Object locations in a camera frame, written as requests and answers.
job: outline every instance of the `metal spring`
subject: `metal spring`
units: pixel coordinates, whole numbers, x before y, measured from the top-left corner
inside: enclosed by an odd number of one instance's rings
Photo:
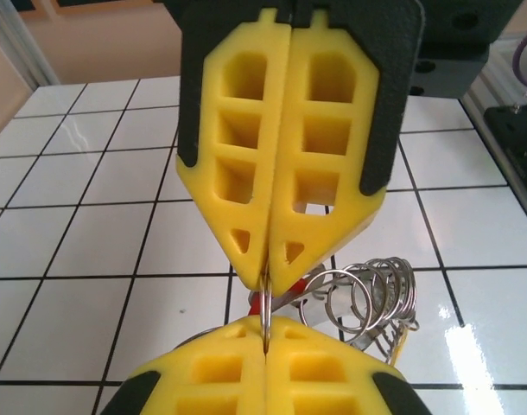
[[[306,278],[304,292],[295,303],[300,321],[308,325],[305,307],[308,293],[324,302],[330,322],[345,334],[346,342],[362,351],[372,344],[387,363],[393,364],[407,330],[418,330],[416,321],[416,281],[408,261],[400,258],[372,259],[338,270],[318,267]],[[333,312],[334,292],[349,290],[349,310],[359,326],[348,327]]]

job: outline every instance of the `purple cable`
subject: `purple cable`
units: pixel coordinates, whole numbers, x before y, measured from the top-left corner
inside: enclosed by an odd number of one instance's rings
[[[515,49],[515,54],[513,54],[513,62],[511,63],[511,66],[513,68],[513,73],[517,77],[517,79],[527,87],[527,80],[523,76],[523,72],[521,72],[521,56],[523,54],[524,49],[527,47],[527,36],[523,38],[523,40],[519,43],[519,46],[517,46],[517,49]]]

